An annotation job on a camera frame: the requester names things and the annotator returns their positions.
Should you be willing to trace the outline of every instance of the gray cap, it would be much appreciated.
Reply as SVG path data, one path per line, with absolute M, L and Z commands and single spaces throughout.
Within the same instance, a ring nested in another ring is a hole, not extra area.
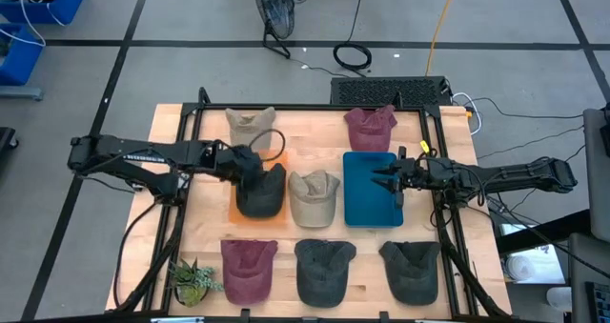
M 270 129 L 275 120 L 275 109 L 269 107 L 257 114 L 240 114 L 239 111 L 226 109 L 225 114 L 231 127 L 231 145 L 250 145 L 261 132 Z M 267 150 L 271 147 L 271 134 L 266 133 L 254 142 L 254 151 Z
M 296 289 L 303 303 L 332 308 L 343 301 L 356 246 L 343 241 L 305 239 L 296 243 Z
M 409 305 L 429 305 L 437 300 L 438 242 L 386 242 L 379 250 L 385 261 L 390 291 Z
M 339 179 L 325 171 L 315 171 L 301 177 L 290 174 L 290 209 L 293 220 L 301 227 L 323 228 L 335 218 L 336 189 Z

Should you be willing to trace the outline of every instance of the baseball cap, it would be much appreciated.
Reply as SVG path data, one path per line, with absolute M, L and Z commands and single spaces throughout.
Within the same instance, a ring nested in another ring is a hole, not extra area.
M 438 242 L 386 242 L 379 250 L 385 261 L 390 291 L 399 302 L 429 305 L 437 300 Z
M 220 250 L 227 299 L 236 305 L 251 305 L 267 299 L 277 242 L 223 240 Z
M 273 107 L 269 107 L 258 114 L 240 114 L 239 111 L 226 109 L 225 114 L 231 128 L 229 135 L 233 146 L 250 145 L 261 132 L 270 129 L 275 120 L 275 109 Z M 260 136 L 252 145 L 254 151 L 267 150 L 270 147 L 270 133 Z
M 246 217 L 269 218 L 275 216 L 284 202 L 286 170 L 275 164 L 249 185 L 236 186 L 237 208 Z
M 397 124 L 394 106 L 388 105 L 375 111 L 352 109 L 344 116 L 353 151 L 388 151 L 391 130 Z
M 335 218 L 336 189 L 339 179 L 325 171 L 301 177 L 292 172 L 288 178 L 290 208 L 295 223 L 306 228 L 323 228 Z
M 343 241 L 305 239 L 296 243 L 296 289 L 303 303 L 332 308 L 343 300 L 356 247 Z

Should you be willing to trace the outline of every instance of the orange mat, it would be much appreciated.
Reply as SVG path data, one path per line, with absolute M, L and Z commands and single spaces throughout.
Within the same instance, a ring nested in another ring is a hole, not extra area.
M 278 151 L 274 150 L 258 151 L 258 154 L 260 155 L 260 158 L 265 159 L 277 155 L 277 152 Z M 286 224 L 286 212 L 288 210 L 288 153 L 284 151 L 281 156 L 279 156 L 276 160 L 264 162 L 263 168 L 268 171 L 277 163 L 281 164 L 284 167 L 284 170 L 286 170 L 286 184 L 284 184 L 284 201 L 279 212 L 271 218 L 246 217 L 245 215 L 241 214 L 241 212 L 237 208 L 236 187 L 231 186 L 231 201 L 229 203 L 229 222 L 249 226 L 282 226 Z

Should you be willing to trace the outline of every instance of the black cap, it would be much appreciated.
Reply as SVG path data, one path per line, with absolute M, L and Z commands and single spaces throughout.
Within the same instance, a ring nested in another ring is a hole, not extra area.
M 237 208 L 246 217 L 270 218 L 275 216 L 284 203 L 286 170 L 276 163 L 250 184 L 236 187 Z
M 379 250 L 392 295 L 409 305 L 429 305 L 437 300 L 438 242 L 386 242 Z
M 303 303 L 319 308 L 339 305 L 356 247 L 349 242 L 306 239 L 296 243 L 295 254 L 296 288 Z

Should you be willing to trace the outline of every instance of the white cable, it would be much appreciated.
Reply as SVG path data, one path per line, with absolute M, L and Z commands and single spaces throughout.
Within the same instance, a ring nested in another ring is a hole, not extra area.
M 30 19 L 28 18 L 28 14 L 26 13 L 26 6 L 24 4 L 24 0 L 19 0 L 19 2 L 21 3 L 21 11 L 23 12 L 23 16 L 24 18 L 26 18 L 26 22 L 28 22 L 28 25 L 30 26 L 30 29 L 32 31 L 34 31 L 34 33 L 36 33 L 36 35 L 38 35 L 38 37 L 40 37 L 40 40 L 42 41 L 42 43 L 36 42 L 36 41 L 28 41 L 22 38 L 19 38 L 17 36 L 13 36 L 12 34 L 0 29 L 0 33 L 3 33 L 5 35 L 7 35 L 8 37 L 19 41 L 19 42 L 23 42 L 23 43 L 27 43 L 27 44 L 33 44 L 35 46 L 40 46 L 40 47 L 46 47 L 47 46 L 47 41 L 45 41 L 45 38 L 40 34 L 40 32 L 38 32 L 38 30 L 30 23 Z M 51 16 L 57 21 L 57 23 L 59 23 L 59 21 L 57 20 L 57 18 L 55 18 L 55 16 L 51 13 Z
M 466 104 L 472 105 L 473 109 L 475 110 L 475 115 L 477 116 L 477 121 L 478 121 L 478 127 L 474 131 L 470 132 L 470 135 L 472 136 L 483 128 L 483 121 L 480 119 L 480 115 L 478 114 L 477 105 L 475 104 L 475 102 L 473 102 L 473 99 L 470 97 L 470 95 L 468 95 L 464 92 L 460 92 L 460 93 L 454 94 L 454 98 L 457 96 L 465 96 L 466 99 L 468 99 L 468 103 L 466 103 Z

